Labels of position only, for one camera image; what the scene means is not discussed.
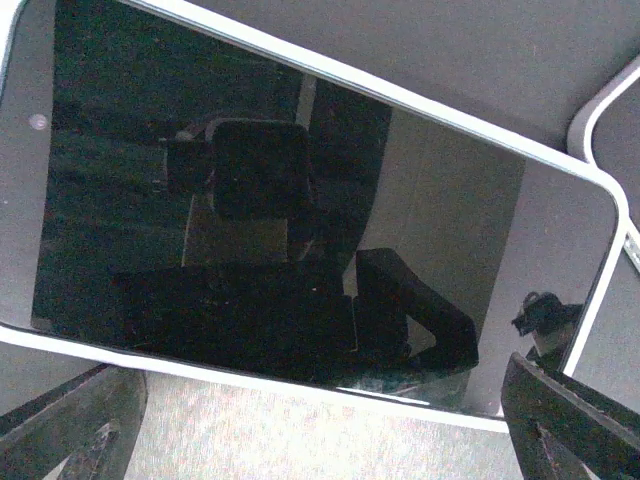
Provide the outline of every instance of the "floor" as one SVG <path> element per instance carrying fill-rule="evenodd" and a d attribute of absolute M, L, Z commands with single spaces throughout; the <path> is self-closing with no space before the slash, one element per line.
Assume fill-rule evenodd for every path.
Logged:
<path fill-rule="evenodd" d="M 514 479 L 508 435 L 148 374 L 126 479 Z"/>

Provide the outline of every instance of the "black metal object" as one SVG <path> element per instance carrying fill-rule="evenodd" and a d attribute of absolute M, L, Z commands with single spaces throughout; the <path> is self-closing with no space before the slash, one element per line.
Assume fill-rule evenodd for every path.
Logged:
<path fill-rule="evenodd" d="M 537 331 L 548 335 L 567 323 L 578 323 L 582 304 L 563 305 L 553 293 L 531 292 L 523 302 L 523 312 L 511 323 L 521 337 Z"/>
<path fill-rule="evenodd" d="M 526 480 L 640 479 L 640 415 L 580 382 L 514 353 L 502 407 Z"/>
<path fill-rule="evenodd" d="M 124 478 L 147 403 L 144 375 L 101 365 L 0 417 L 0 477 Z"/>

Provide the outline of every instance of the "gray carpet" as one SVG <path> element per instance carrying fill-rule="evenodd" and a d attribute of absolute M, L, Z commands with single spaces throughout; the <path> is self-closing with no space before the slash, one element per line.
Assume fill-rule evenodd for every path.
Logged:
<path fill-rule="evenodd" d="M 164 374 L 148 385 L 128 480 L 521 478 L 505 434 Z"/>

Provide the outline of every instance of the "white phone frame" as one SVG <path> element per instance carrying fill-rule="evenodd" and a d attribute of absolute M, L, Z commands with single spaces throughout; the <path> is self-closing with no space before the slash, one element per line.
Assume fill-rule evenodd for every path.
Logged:
<path fill-rule="evenodd" d="M 4 87 L 4 78 L 15 25 L 25 3 L 26 0 L 4 0 L 2 6 L 0 6 L 0 58 L 2 59 L 2 75 L 0 76 L 0 82 L 2 83 L 0 84 L 0 89 Z M 604 188 L 611 195 L 615 204 L 617 223 L 610 249 L 606 254 L 599 277 L 591 292 L 591 300 L 585 308 L 580 327 L 574 337 L 570 353 L 562 369 L 567 375 L 573 374 L 613 275 L 628 229 L 629 209 L 627 199 L 618 182 L 610 175 L 599 170 L 594 165 L 578 161 L 504 128 L 429 100 L 362 70 L 291 44 L 184 0 L 124 0 L 123 3 L 287 63 L 304 72 L 312 73 L 320 78 L 326 78 L 347 88 L 447 125 L 472 137 L 517 153 L 527 159 L 535 160 L 575 175 Z M 27 332 L 9 326 L 8 322 L 2 318 L 2 312 L 0 312 L 0 341 L 122 367 L 163 372 L 245 388 L 257 388 L 278 394 L 304 396 L 314 401 L 364 408 L 384 415 L 400 415 L 460 427 L 508 432 L 506 422 L 497 417 L 487 418 L 446 412 L 415 404 L 409 399 L 394 398 L 393 400 L 385 400 L 373 394 L 369 395 L 362 392 L 327 390 L 295 385 L 52 338 L 41 333 Z"/>

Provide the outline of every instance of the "dark gray surface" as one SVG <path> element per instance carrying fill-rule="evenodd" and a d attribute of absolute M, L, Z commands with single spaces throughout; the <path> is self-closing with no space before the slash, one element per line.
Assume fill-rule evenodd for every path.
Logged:
<path fill-rule="evenodd" d="M 555 148 L 640 51 L 635 0 L 193 0 Z"/>
<path fill-rule="evenodd" d="M 593 132 L 593 157 L 622 185 L 631 218 L 640 224 L 640 82 L 636 81 L 600 116 Z"/>

